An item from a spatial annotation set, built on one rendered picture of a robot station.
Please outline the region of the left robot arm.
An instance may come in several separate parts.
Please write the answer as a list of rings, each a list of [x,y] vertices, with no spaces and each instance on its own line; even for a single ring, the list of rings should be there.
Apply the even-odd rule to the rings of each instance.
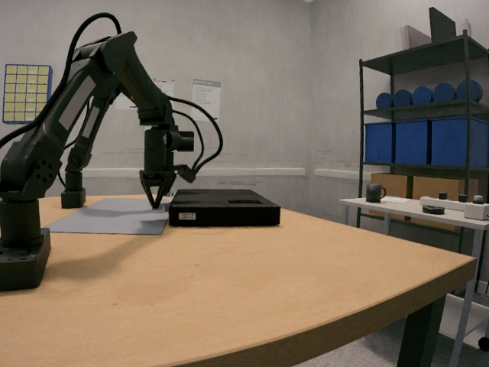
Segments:
[[[90,158],[92,157],[90,153],[93,143],[109,106],[113,104],[121,92],[136,105],[129,91],[120,82],[116,74],[112,75],[110,80],[106,80],[95,91],[89,113],[67,159],[68,164],[65,168],[66,188],[64,188],[65,190],[61,193],[61,196],[82,196],[85,192],[85,188],[83,188],[83,176],[80,171],[89,164]],[[194,132],[179,131],[179,134],[182,142],[177,151],[193,152]]]

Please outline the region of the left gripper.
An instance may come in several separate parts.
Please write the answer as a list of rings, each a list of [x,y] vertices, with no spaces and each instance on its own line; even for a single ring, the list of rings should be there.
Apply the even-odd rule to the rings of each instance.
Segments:
[[[166,151],[166,165],[173,165],[173,156],[174,156],[174,152]],[[170,192],[170,189],[173,186],[173,183],[177,177],[177,173],[175,173],[175,171],[178,171],[178,170],[179,170],[179,168],[172,168],[172,170],[171,170],[172,171],[171,181],[170,181],[170,184],[169,184],[164,196],[166,196],[167,193]]]

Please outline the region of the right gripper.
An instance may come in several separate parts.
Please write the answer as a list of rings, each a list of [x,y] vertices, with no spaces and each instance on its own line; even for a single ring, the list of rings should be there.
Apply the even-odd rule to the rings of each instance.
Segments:
[[[193,175],[195,174],[195,172],[192,171],[187,164],[181,165],[182,166],[166,165],[166,149],[146,150],[146,154],[144,150],[145,171],[139,170],[139,178],[141,180],[141,185],[144,188],[144,192],[146,193],[153,209],[158,209],[160,202],[170,184],[172,168],[188,169]],[[159,187],[155,202],[151,193],[151,187]]]

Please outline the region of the green circuit board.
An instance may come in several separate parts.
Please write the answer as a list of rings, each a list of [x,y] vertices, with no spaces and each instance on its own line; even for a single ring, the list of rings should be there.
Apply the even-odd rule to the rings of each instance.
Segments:
[[[168,192],[166,196],[164,197],[170,197],[171,195],[171,201],[173,200],[174,196],[175,196],[176,192],[175,193],[170,193]],[[162,206],[164,206],[164,210],[168,209],[168,206],[170,205],[171,201],[169,203],[161,203],[158,207],[158,209],[153,209],[153,207],[151,206],[151,210],[159,210],[159,209],[162,209]]]

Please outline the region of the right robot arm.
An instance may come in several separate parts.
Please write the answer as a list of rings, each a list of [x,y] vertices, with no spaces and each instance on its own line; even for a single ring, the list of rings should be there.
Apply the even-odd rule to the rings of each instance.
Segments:
[[[88,101],[114,71],[136,103],[139,125],[151,126],[144,150],[174,151],[181,145],[172,104],[141,64],[137,39],[128,31],[76,48],[66,82],[37,124],[9,148],[0,167],[0,271],[37,267],[50,235],[50,228],[40,227],[39,199],[53,185],[66,141]]]

